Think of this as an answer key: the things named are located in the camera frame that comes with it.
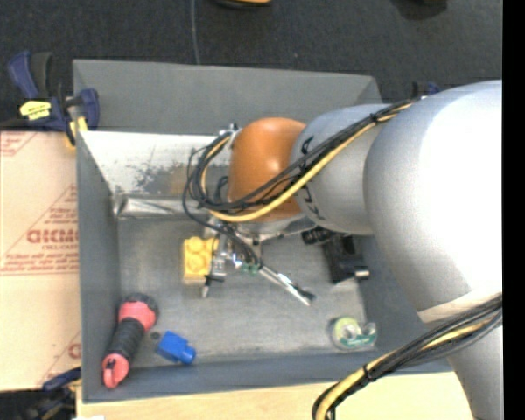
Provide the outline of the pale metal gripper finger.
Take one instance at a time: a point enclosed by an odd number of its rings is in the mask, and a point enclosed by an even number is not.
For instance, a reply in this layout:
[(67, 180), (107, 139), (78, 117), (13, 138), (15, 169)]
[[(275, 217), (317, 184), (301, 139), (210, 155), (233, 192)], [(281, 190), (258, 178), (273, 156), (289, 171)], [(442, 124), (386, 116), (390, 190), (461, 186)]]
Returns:
[(267, 266), (261, 266), (258, 269), (258, 274), (265, 277), (273, 284), (283, 288), (305, 306), (311, 306), (316, 298), (314, 294), (292, 282), (286, 275), (276, 272)]
[(211, 261), (209, 271), (205, 275), (205, 281), (200, 291), (202, 298), (208, 298), (210, 289), (214, 284), (223, 284), (226, 281), (225, 261), (221, 257)]

